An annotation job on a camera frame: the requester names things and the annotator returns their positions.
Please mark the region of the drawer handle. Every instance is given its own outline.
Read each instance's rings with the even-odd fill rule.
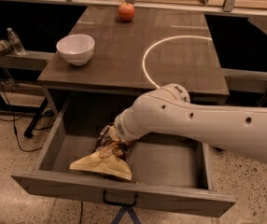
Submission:
[[[134,206],[136,206],[136,204],[137,204],[137,200],[138,200],[138,195],[135,194],[135,195],[134,195],[134,201],[133,201],[133,203],[118,203],[118,202],[111,202],[111,201],[108,201],[108,200],[106,199],[106,190],[104,190],[104,192],[103,192],[103,202],[104,202],[105,204],[109,204],[109,205],[117,205],[117,206],[124,206],[124,207],[134,207]]]

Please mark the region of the open drawer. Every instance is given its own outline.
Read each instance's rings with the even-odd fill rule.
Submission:
[[[69,169],[71,162],[94,151],[100,131],[134,99],[73,93],[57,116],[35,169],[14,172],[12,177],[34,195],[220,217],[235,198],[213,191],[208,146],[185,137],[156,133],[142,137],[127,158],[132,181]]]

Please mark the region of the brown tabletop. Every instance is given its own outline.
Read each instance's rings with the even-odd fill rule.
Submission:
[[[92,36],[93,57],[74,66],[56,53],[42,85],[117,91],[178,83],[195,96],[229,95],[203,12],[137,7],[124,23],[117,7],[90,6],[70,34]]]

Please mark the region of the clear water bottle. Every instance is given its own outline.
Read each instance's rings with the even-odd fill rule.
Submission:
[[[12,47],[15,50],[15,53],[17,53],[18,55],[25,54],[24,47],[22,45],[22,42],[21,42],[18,34],[16,32],[14,32],[11,27],[7,28],[7,35],[8,35],[8,39],[9,39]]]

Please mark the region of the bottle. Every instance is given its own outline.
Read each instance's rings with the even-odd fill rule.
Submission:
[[[17,53],[18,55],[25,54],[24,47],[21,43],[21,40],[20,40],[18,34],[16,32],[14,32],[11,27],[7,28],[7,35],[8,35],[8,39],[9,39],[12,47],[15,50],[15,53]]]

